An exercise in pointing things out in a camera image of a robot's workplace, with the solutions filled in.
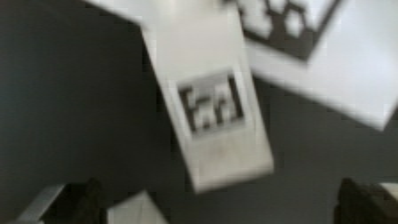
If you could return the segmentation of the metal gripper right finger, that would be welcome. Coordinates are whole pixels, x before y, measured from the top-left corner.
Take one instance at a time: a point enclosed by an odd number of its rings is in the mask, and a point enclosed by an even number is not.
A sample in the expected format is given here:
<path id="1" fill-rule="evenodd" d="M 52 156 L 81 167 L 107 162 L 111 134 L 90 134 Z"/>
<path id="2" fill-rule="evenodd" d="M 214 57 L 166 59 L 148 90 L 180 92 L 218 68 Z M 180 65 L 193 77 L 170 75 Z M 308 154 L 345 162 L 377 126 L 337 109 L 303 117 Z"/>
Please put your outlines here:
<path id="1" fill-rule="evenodd" d="M 342 180 L 337 224 L 398 224 L 398 183 Z"/>

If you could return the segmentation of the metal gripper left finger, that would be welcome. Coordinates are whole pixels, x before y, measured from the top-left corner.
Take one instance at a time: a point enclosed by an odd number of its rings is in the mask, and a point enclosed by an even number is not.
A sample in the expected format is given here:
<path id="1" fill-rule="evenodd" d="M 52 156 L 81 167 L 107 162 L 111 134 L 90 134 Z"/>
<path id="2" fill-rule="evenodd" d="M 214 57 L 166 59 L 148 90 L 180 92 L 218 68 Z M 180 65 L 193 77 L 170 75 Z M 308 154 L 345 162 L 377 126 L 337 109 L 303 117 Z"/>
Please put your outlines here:
<path id="1" fill-rule="evenodd" d="M 50 185 L 19 218 L 20 224 L 106 224 L 104 187 L 97 179 Z"/>

